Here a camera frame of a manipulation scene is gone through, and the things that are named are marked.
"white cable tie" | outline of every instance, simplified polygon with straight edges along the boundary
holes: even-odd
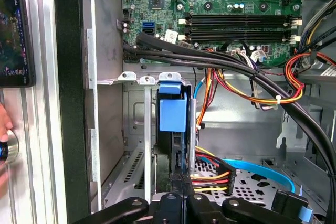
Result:
[[[277,99],[277,104],[280,104],[281,96],[280,96],[280,95],[277,95],[277,96],[275,97],[275,99]]]

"blue sata port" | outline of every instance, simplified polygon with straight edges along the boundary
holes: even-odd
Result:
[[[148,21],[148,22],[142,22],[143,28],[155,28],[155,22],[154,21]]]

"finger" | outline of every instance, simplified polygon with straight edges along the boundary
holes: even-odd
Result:
[[[5,110],[2,104],[0,105],[0,118],[2,120],[2,123],[6,126],[7,129],[10,130],[13,128],[11,118],[9,117],[7,111]]]
[[[0,175],[0,188],[1,188],[5,183],[7,183],[8,179],[9,179],[9,175],[8,175],[8,173],[4,173],[4,174],[1,174],[1,175]]]

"smartphone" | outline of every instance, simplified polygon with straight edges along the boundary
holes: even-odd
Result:
[[[0,0],[0,88],[35,83],[26,0]]]

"black memory slot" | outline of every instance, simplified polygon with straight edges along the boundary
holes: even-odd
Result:
[[[199,30],[190,29],[186,33],[192,42],[224,42],[226,40],[240,39],[248,42],[285,42],[290,33],[284,31],[246,31],[246,30]]]
[[[193,28],[272,27],[286,28],[291,22],[285,15],[191,15],[185,13],[187,26]]]

